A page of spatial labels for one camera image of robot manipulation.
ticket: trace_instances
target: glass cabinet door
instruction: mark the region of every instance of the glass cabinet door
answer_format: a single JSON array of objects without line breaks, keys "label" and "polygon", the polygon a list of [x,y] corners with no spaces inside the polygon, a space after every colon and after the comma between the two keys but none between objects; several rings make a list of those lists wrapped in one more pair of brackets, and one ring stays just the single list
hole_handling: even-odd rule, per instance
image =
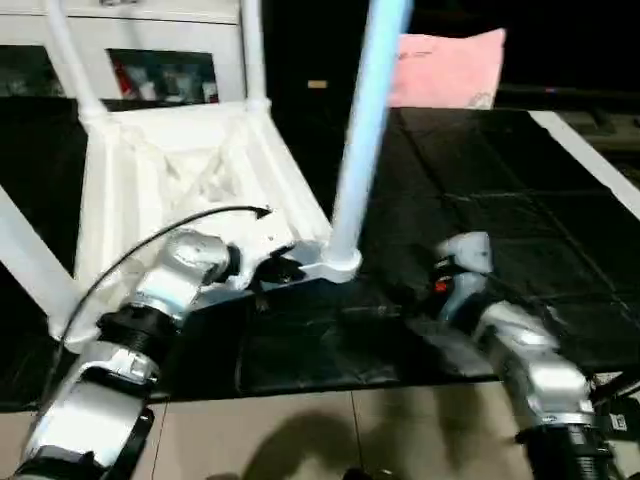
[{"label": "glass cabinet door", "polygon": [[10,96],[65,96],[44,46],[0,45],[0,97]]},{"label": "glass cabinet door", "polygon": [[210,53],[107,49],[123,98],[217,103]]}]

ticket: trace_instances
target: pink paper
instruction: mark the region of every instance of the pink paper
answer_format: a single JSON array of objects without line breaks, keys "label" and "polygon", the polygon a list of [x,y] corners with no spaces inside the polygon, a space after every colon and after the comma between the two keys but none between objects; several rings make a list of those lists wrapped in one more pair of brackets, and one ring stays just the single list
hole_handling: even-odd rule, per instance
[{"label": "pink paper", "polygon": [[504,39],[504,29],[469,38],[402,35],[390,106],[491,108]]}]

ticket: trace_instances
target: black tablecloth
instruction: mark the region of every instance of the black tablecloth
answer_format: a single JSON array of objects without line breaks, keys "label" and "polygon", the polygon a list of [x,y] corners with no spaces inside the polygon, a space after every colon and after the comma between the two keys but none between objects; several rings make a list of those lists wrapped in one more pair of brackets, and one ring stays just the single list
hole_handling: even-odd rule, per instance
[{"label": "black tablecloth", "polygon": [[[0,183],[70,269],[86,143],[75,105],[8,99],[0,112]],[[330,214],[344,119],[273,114]],[[412,308],[430,249],[469,230],[489,232],[496,275],[512,293],[549,306],[545,322],[569,358],[586,371],[638,364],[636,218],[526,112],[404,109],[389,117],[358,278],[270,292],[263,313],[249,298],[193,314],[156,398],[493,378],[464,338]],[[13,408],[36,398],[54,342],[6,271],[0,281],[11,311],[24,312],[5,318],[0,349],[0,408]]]}]

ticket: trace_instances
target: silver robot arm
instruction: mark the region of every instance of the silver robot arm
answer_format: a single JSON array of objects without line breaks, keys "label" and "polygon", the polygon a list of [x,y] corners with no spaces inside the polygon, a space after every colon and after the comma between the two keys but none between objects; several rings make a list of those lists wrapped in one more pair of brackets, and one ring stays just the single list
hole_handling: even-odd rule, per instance
[{"label": "silver robot arm", "polygon": [[255,272],[255,249],[252,261],[241,255],[218,237],[172,235],[118,311],[99,320],[101,335],[41,409],[13,478],[130,478],[154,420],[149,394],[185,317],[203,285],[237,281],[240,265]]},{"label": "silver robot arm", "polygon": [[484,354],[509,396],[536,479],[608,479],[611,453],[595,426],[589,384],[558,353],[540,318],[491,296],[486,233],[438,247],[432,314],[462,331]]}]

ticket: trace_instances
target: floor tile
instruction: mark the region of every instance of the floor tile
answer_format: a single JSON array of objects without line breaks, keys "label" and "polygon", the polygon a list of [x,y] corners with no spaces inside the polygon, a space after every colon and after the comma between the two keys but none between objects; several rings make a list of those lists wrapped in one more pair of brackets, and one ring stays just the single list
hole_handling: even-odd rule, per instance
[{"label": "floor tile", "polygon": [[0,478],[10,477],[18,467],[32,420],[32,413],[0,414]]},{"label": "floor tile", "polygon": [[354,392],[362,461],[400,480],[530,479],[495,384]]},{"label": "floor tile", "polygon": [[171,404],[154,480],[342,478],[359,465],[349,392]]},{"label": "floor tile", "polygon": [[640,448],[635,442],[615,441],[610,443],[616,463],[625,477],[640,472]]},{"label": "floor tile", "polygon": [[133,474],[132,480],[151,480],[153,478],[153,465],[156,461],[158,446],[160,445],[160,433],[162,432],[162,422],[167,405],[151,405],[150,408],[153,410],[155,420],[147,437],[147,446],[138,461],[138,466]]}]

